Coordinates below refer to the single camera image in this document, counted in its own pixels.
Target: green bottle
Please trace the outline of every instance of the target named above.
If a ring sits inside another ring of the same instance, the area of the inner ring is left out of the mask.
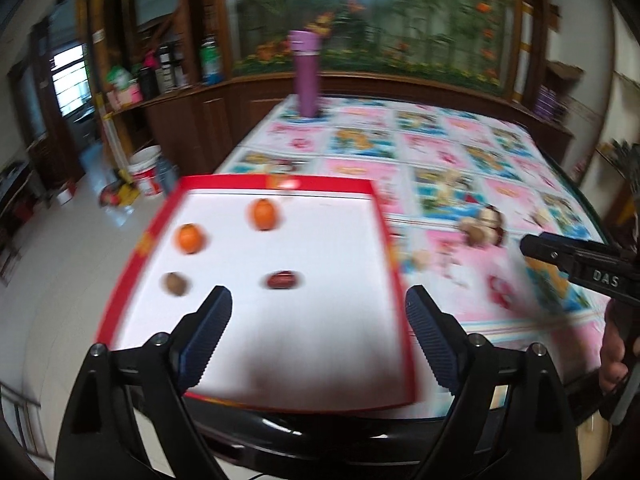
[[[202,64],[202,81],[204,84],[215,85],[222,81],[220,51],[213,34],[209,34],[202,42],[200,62]]]

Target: purple bottle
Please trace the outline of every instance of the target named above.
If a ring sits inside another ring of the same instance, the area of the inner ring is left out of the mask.
[[[296,93],[298,113],[301,117],[315,117],[318,114],[318,56],[320,36],[306,30],[292,30],[289,45],[296,57]]]

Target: red date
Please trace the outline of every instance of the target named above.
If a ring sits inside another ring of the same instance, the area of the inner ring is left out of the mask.
[[[269,288],[293,288],[298,284],[298,276],[291,270],[274,272],[267,278]]]

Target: wall mural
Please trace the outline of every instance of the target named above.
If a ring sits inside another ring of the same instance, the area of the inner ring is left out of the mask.
[[[322,37],[324,70],[418,76],[502,92],[513,0],[235,2],[236,75],[292,70],[288,32],[306,29]]]

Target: tablecloth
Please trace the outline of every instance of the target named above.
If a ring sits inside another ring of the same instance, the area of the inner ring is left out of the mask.
[[[497,346],[544,343],[565,381],[600,365],[607,298],[519,250],[525,234],[542,231],[602,241],[523,127],[367,98],[323,97],[311,119],[296,109],[295,95],[277,105],[218,172],[373,180],[406,288],[424,285],[468,333]],[[470,246],[460,221],[489,206],[503,215],[502,240]],[[452,397],[437,385],[415,341],[414,351],[417,402],[379,416],[427,418],[449,409]]]

